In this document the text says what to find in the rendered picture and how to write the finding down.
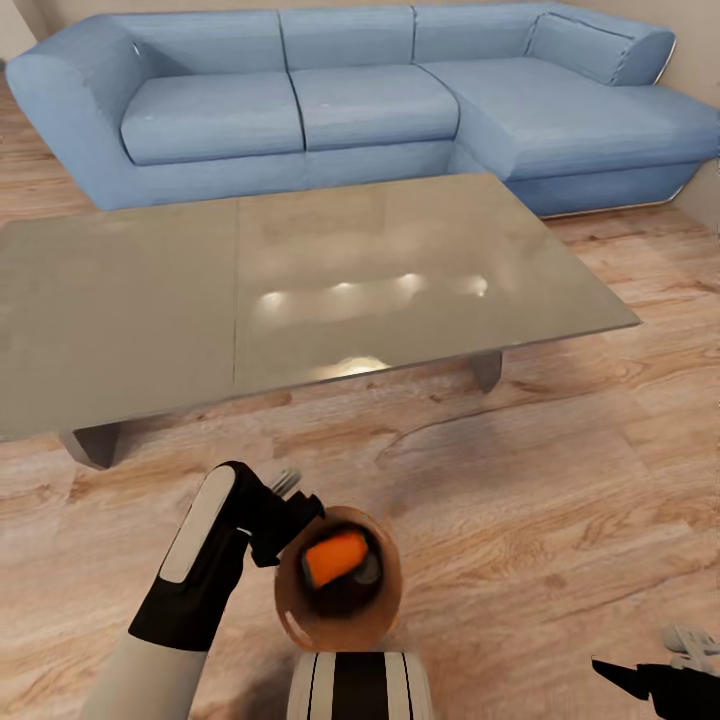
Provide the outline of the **robot trunk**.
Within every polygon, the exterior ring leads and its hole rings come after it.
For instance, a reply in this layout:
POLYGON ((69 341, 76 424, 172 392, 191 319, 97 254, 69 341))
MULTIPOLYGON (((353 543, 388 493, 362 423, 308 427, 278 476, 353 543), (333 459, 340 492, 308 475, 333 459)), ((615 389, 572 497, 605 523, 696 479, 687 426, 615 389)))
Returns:
POLYGON ((286 720, 434 720, 413 652, 304 652, 286 720))

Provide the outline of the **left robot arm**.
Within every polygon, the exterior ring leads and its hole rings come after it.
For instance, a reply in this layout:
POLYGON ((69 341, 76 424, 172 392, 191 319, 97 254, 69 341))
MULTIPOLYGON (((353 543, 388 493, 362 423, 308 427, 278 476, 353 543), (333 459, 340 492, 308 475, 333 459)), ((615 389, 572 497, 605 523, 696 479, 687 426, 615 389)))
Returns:
POLYGON ((258 568, 318 515, 317 495, 297 491, 298 468, 263 485, 244 462, 206 476, 132 624, 74 720, 188 720, 248 544, 258 568))

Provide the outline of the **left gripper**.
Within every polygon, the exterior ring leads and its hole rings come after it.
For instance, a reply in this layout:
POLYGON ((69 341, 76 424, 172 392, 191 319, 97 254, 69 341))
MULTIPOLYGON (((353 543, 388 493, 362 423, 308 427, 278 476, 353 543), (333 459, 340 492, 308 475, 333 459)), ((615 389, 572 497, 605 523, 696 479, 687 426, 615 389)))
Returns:
POLYGON ((281 551, 318 515, 326 518, 324 506, 317 495, 306 498, 297 491, 288 501, 279 496, 283 512, 278 524, 265 534, 251 533, 251 556, 258 568, 281 564, 281 551))

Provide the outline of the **trash can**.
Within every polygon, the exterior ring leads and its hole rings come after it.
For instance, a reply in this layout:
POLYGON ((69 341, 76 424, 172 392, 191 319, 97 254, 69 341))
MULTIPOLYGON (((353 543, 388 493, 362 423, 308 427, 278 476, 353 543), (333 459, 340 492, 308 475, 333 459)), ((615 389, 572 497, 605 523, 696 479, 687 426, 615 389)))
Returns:
POLYGON ((291 642, 304 652, 371 652, 386 638, 399 612, 403 571, 395 542, 382 522, 352 506, 325 507, 326 518, 316 516, 279 554, 274 576, 274 602, 279 621, 291 642), (322 588, 308 590, 298 564, 300 552, 346 528, 360 528, 370 550, 382 564, 372 594, 352 596, 346 574, 322 588), (312 646, 290 627, 286 613, 312 646))

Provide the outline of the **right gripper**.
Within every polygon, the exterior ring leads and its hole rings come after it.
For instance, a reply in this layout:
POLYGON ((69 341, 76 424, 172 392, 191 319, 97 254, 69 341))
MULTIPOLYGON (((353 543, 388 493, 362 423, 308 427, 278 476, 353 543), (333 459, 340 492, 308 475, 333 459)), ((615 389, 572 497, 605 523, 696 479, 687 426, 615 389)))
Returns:
POLYGON ((720 720, 720 677, 688 667, 639 665, 627 669, 591 661, 593 669, 641 701, 651 696, 662 720, 720 720))

